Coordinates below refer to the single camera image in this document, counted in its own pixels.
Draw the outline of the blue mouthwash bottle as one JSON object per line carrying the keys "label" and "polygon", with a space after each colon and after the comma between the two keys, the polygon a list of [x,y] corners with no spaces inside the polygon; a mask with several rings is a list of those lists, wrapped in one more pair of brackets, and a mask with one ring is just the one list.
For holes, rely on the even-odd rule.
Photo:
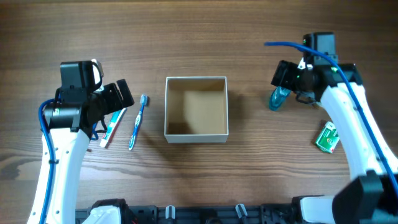
{"label": "blue mouthwash bottle", "polygon": [[289,89],[278,86],[271,94],[269,99],[269,109],[272,111],[277,111],[290,95],[291,91]]}

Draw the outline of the green soap box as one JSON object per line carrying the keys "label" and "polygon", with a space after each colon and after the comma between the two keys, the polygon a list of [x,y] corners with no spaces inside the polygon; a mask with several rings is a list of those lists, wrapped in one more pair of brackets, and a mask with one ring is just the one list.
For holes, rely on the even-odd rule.
{"label": "green soap box", "polygon": [[323,152],[332,154],[340,141],[335,125],[327,121],[315,140],[315,145]]}

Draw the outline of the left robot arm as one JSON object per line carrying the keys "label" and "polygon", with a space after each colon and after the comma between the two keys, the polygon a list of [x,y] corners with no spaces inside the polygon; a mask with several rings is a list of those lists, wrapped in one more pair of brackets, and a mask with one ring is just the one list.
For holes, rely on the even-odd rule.
{"label": "left robot arm", "polygon": [[134,104],[124,79],[103,84],[96,59],[63,62],[61,85],[38,110],[42,131],[42,163],[29,223],[76,223],[76,200],[83,158],[98,139],[97,123],[104,123],[101,145],[110,139],[126,109]]}

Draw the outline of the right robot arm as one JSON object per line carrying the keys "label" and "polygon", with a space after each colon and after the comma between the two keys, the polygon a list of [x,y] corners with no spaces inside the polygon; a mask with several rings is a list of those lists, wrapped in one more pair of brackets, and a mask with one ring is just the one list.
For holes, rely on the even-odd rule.
{"label": "right robot arm", "polygon": [[306,105],[329,115],[349,165],[350,182],[336,195],[299,196],[292,200],[293,223],[396,223],[397,157],[371,113],[356,65],[341,64],[331,32],[304,35],[291,47],[299,63],[279,62],[272,79],[271,110],[295,93]]}

